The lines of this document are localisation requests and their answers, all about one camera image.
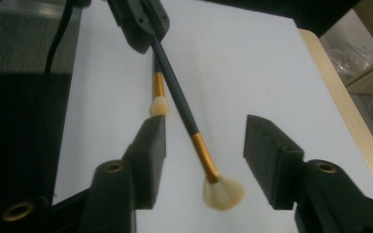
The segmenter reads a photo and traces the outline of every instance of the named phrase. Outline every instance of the brush handle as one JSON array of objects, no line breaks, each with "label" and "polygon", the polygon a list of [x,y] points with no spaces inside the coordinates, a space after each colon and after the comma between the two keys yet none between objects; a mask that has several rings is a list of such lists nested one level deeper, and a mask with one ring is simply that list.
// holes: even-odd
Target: brush handle
[{"label": "brush handle", "polygon": [[190,111],[187,100],[184,97],[183,90],[178,83],[177,77],[172,70],[171,64],[169,63],[168,57],[166,56],[161,43],[159,43],[156,37],[153,39],[152,47],[155,58],[162,69],[163,78],[166,81],[169,92],[171,92],[171,96],[174,99],[175,106],[177,106],[181,119],[184,122],[186,131],[189,136],[199,133],[198,126],[196,126],[195,120],[193,119],[192,112]]},{"label": "brush handle", "polygon": [[198,126],[195,123],[195,119],[193,118],[192,112],[186,98],[184,97],[184,93],[181,90],[177,77],[172,70],[168,57],[166,56],[161,43],[159,43],[156,38],[153,40],[152,47],[155,58],[162,69],[163,77],[166,81],[169,92],[171,92],[172,98],[174,99],[175,106],[177,106],[178,112],[180,113],[181,119],[186,127],[186,131],[188,132],[193,146],[198,153],[201,164],[204,167],[207,180],[210,183],[217,183],[220,180],[220,174],[218,173],[211,155],[208,152],[204,139],[199,133]]},{"label": "brush handle", "polygon": [[163,90],[163,76],[162,71],[157,63],[156,59],[153,59],[153,77],[154,77],[154,86],[153,86],[153,97],[157,96],[165,96],[165,92]]}]

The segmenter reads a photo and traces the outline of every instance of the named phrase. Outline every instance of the gold ferrule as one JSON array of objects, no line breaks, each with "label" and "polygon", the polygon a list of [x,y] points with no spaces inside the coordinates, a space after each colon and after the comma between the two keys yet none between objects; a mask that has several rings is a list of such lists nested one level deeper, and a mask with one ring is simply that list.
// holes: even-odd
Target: gold ferrule
[{"label": "gold ferrule", "polygon": [[163,75],[162,72],[155,73],[155,80],[154,80],[154,93],[155,96],[164,96],[163,92]]},{"label": "gold ferrule", "polygon": [[217,183],[220,180],[220,174],[215,167],[214,161],[207,150],[204,139],[200,133],[196,133],[190,137],[199,160],[201,160],[202,167],[204,167],[205,174],[209,183]]}]

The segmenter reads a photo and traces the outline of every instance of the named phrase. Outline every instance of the metal screw hole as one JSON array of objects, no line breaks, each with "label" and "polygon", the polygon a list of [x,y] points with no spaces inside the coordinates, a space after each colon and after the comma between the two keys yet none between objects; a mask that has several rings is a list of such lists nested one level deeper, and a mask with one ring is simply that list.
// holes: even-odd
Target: metal screw hole
[{"label": "metal screw hole", "polygon": [[120,164],[120,163],[110,163],[106,168],[105,168],[105,172],[107,173],[115,173],[115,172],[118,172],[120,170],[122,170],[123,166]]},{"label": "metal screw hole", "polygon": [[320,171],[325,172],[325,173],[336,173],[337,169],[333,167],[332,165],[326,164],[326,163],[319,163],[317,164],[318,169]]},{"label": "metal screw hole", "polygon": [[8,208],[2,215],[4,221],[16,221],[32,213],[34,205],[31,202],[21,202]]}]

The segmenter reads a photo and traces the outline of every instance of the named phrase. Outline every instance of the black brush handle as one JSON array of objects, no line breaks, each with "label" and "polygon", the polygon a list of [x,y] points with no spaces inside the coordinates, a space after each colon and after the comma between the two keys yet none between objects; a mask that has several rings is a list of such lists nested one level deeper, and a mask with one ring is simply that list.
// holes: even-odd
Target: black brush handle
[{"label": "black brush handle", "polygon": [[163,78],[166,81],[169,92],[171,92],[171,96],[172,99],[174,99],[175,105],[177,106],[178,113],[184,122],[186,131],[188,132],[189,136],[199,133],[198,126],[196,126],[195,119],[193,118],[192,112],[187,104],[187,100],[184,97],[183,90],[178,83],[177,77],[172,70],[171,64],[169,63],[168,57],[166,56],[161,43],[159,43],[156,37],[153,39],[152,47],[159,67],[162,69]]}]

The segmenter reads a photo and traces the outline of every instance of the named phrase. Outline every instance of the black mount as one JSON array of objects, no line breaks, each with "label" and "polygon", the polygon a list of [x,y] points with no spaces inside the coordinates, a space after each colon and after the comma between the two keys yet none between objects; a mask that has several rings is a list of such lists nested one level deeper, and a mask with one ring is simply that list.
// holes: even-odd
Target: black mount
[{"label": "black mount", "polygon": [[296,202],[299,232],[373,232],[373,200],[341,167],[303,154],[274,123],[248,116],[244,157],[274,210]]}]

